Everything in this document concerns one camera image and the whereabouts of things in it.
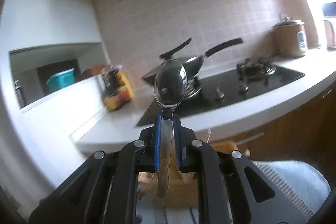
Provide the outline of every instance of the countertop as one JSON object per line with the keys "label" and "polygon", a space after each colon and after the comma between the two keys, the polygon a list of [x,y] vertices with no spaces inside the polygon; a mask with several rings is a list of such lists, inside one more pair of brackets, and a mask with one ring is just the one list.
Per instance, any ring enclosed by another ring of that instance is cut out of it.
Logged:
{"label": "countertop", "polygon": [[[211,128],[210,142],[248,131],[275,120],[303,105],[336,80],[336,51],[308,50],[297,59],[276,58],[275,65],[305,73],[305,76],[288,85],[227,107],[203,112],[181,119],[182,126],[195,131],[204,139]],[[199,77],[233,69],[233,63],[199,72]],[[114,152],[136,140],[140,131],[149,126],[135,125],[154,100],[152,88],[142,91],[130,103],[118,111],[109,112],[94,125],[76,145],[84,153],[96,150]]]}

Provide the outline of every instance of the plastic spoon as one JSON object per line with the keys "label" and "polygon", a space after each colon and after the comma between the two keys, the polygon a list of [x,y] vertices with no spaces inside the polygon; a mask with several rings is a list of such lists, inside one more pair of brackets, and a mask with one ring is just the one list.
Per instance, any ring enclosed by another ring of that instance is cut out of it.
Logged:
{"label": "plastic spoon", "polygon": [[183,100],[187,87],[184,67],[175,59],[166,60],[159,67],[154,81],[155,99],[162,108],[159,178],[157,196],[165,198],[168,191],[170,150],[173,137],[174,109]]}

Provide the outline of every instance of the teal container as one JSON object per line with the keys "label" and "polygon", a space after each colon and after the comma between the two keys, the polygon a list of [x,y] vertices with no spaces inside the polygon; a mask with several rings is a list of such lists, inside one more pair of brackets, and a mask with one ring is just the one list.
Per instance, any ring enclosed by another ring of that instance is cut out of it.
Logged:
{"label": "teal container", "polygon": [[75,69],[73,68],[55,73],[46,83],[49,90],[55,92],[75,83],[74,71]]}

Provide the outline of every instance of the wall tile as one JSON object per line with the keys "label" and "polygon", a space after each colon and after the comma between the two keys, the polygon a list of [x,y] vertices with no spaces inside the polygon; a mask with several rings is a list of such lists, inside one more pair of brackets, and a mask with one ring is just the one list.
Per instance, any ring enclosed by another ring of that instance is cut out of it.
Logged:
{"label": "wall tile", "polygon": [[113,63],[124,65],[135,89],[141,77],[162,63],[159,54],[189,37],[176,53],[201,55],[217,44],[242,37],[244,44],[206,59],[202,68],[249,56],[273,53],[271,27],[279,14],[307,21],[308,36],[316,30],[306,0],[93,0],[100,31]]}

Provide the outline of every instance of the frying pan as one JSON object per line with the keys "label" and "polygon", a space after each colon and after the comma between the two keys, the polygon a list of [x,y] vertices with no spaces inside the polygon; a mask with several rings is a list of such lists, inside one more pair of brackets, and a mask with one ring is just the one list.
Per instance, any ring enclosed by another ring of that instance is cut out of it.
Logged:
{"label": "frying pan", "polygon": [[[192,38],[189,38],[186,42],[184,42],[183,44],[181,44],[180,46],[176,47],[175,49],[166,52],[164,54],[161,54],[160,57],[164,58],[164,59],[171,59],[172,55],[181,50],[182,48],[184,48],[185,46],[187,46],[190,42],[191,42]],[[205,52],[204,55],[201,56],[194,56],[194,57],[181,57],[181,58],[177,58],[177,61],[179,61],[185,68],[185,71],[187,73],[187,79],[190,80],[193,77],[195,77],[195,75],[200,71],[203,62],[204,62],[204,58],[210,57],[211,55],[213,55],[216,52],[219,52],[222,49],[225,49],[227,47],[231,47],[237,44],[241,44],[243,43],[241,38],[236,38],[227,42],[223,42],[211,49],[209,49],[208,51]],[[149,71],[147,74],[145,74],[142,79],[150,84],[150,85],[154,85],[154,79],[155,79],[155,75],[158,71],[159,67],[156,67],[154,69],[152,69],[151,71]]]}

